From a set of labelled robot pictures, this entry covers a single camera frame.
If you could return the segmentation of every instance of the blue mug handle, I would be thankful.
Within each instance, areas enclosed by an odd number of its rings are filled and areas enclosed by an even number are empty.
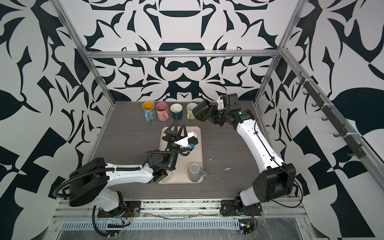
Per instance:
[[[147,120],[147,122],[150,122],[150,121],[151,121],[151,117],[149,116],[149,112],[150,112],[150,111],[146,111],[146,112],[145,112],[145,120]]]

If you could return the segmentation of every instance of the dark green mug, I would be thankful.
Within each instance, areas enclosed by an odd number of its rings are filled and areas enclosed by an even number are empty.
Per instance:
[[[180,103],[174,103],[170,106],[173,119],[181,120],[183,118],[183,106]]]

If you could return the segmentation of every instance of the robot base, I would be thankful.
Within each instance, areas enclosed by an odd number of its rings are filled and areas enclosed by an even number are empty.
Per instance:
[[[221,200],[220,213],[223,216],[238,216],[238,215],[251,215],[252,212],[255,216],[261,216],[263,211],[261,204],[252,204],[250,206],[244,206],[239,196],[234,200]]]

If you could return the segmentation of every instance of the ventilation grille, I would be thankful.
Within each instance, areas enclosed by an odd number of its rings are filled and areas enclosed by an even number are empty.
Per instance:
[[[106,221],[96,221],[100,229],[105,229]],[[93,229],[90,220],[66,220],[62,230],[89,230]],[[133,220],[124,230],[181,230],[181,229],[228,229],[238,230],[237,219],[165,219],[165,220]]]

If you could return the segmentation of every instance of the black cable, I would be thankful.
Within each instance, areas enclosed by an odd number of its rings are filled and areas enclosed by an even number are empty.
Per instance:
[[[253,219],[255,220],[255,222],[256,222],[256,226],[253,228],[253,230],[252,231],[255,231],[256,229],[257,229],[257,225],[258,225],[258,223],[257,223],[257,220],[256,220],[256,218],[255,218],[255,216],[252,216],[253,217]]]
[[[180,155],[182,155],[182,156],[188,156],[189,154],[190,154],[189,151],[187,153],[180,152]]]
[[[82,178],[82,177],[86,177],[86,176],[89,176],[89,175],[93,175],[93,174],[97,174],[97,173],[102,173],[102,172],[110,172],[110,171],[138,171],[140,170],[141,168],[140,167],[132,167],[132,168],[128,168],[128,167],[117,167],[116,169],[115,168],[101,168],[101,169],[96,169],[96,170],[92,170],[92,171],[89,171],[89,172],[86,172],[86,173],[83,173],[83,174],[80,174],[80,175],[75,175],[74,177],[68,179],[67,181],[63,182],[62,184],[60,184],[57,188],[55,188],[55,190],[53,190],[52,194],[54,197],[69,197],[70,195],[69,194],[60,194],[59,191],[64,188],[65,186],[69,185],[71,182],[79,179],[79,178]]]
[[[298,207],[300,204],[301,204],[301,202],[303,201],[303,190],[301,189],[301,187],[300,187],[300,185],[297,183],[297,181],[284,169],[284,168],[282,168],[279,164],[277,164],[277,166],[279,166],[284,172],[286,172],[287,174],[288,174],[288,176],[290,176],[292,179],[293,179],[293,181],[297,184],[297,186],[299,187],[299,189],[300,189],[300,192],[301,192],[301,198],[300,198],[300,202],[299,202],[299,204],[298,205],[296,205],[296,206],[294,206],[294,207],[291,207],[291,206],[286,206],[286,205],[284,205],[284,204],[281,204],[281,203],[279,203],[279,202],[276,202],[276,201],[274,201],[274,200],[271,200],[272,202],[275,202],[275,203],[277,203],[277,204],[279,204],[279,205],[281,205],[281,206],[284,206],[284,207],[289,207],[289,208],[295,208],[295,207]]]
[[[148,151],[145,153],[145,156],[147,157],[151,153],[180,153],[180,152],[186,152],[190,150],[191,148],[183,148],[179,150],[174,150],[174,151],[160,151],[160,150],[154,150],[154,151]]]
[[[95,222],[95,211],[96,211],[96,205],[93,206],[93,210],[92,210],[92,226],[93,226],[93,229],[94,229],[100,236],[108,237],[109,234],[104,233],[104,232],[100,231],[100,230],[97,228],[97,226],[96,226],[96,222]]]
[[[259,138],[260,142],[263,144],[265,150],[267,151],[267,153],[268,153],[269,156],[271,157],[271,160],[273,160],[273,161],[276,163],[277,166],[279,166],[284,172],[286,172],[286,173],[288,174],[288,176],[290,176],[290,177],[293,179],[293,181],[297,184],[297,186],[299,187],[300,192],[301,192],[300,202],[299,202],[298,205],[296,205],[296,206],[294,206],[294,207],[286,206],[286,205],[281,204],[281,203],[279,203],[279,202],[276,202],[276,201],[274,201],[274,200],[271,200],[271,201],[272,201],[272,202],[275,202],[275,203],[277,203],[277,204],[279,204],[279,205],[281,205],[281,206],[289,207],[289,208],[292,208],[292,209],[295,208],[295,207],[298,207],[298,206],[301,204],[301,202],[303,201],[303,190],[301,189],[300,185],[297,183],[297,181],[295,180],[295,178],[292,177],[292,176],[291,176],[291,175],[290,175],[290,174],[289,174],[289,173],[288,173],[282,166],[280,166],[280,165],[275,161],[275,158],[271,156],[271,154],[269,153],[268,149],[265,147],[263,141],[260,139],[260,137],[259,137],[259,135],[258,135],[258,132],[256,132],[256,121],[255,121],[255,126],[253,127],[253,129],[255,130],[255,134],[256,134],[257,137]]]
[[[228,209],[228,212],[224,213],[223,212],[223,209],[227,208]],[[223,216],[227,216],[228,214],[230,214],[233,210],[235,210],[234,208],[228,208],[227,205],[223,204],[223,206],[220,208],[220,214],[223,215]]]

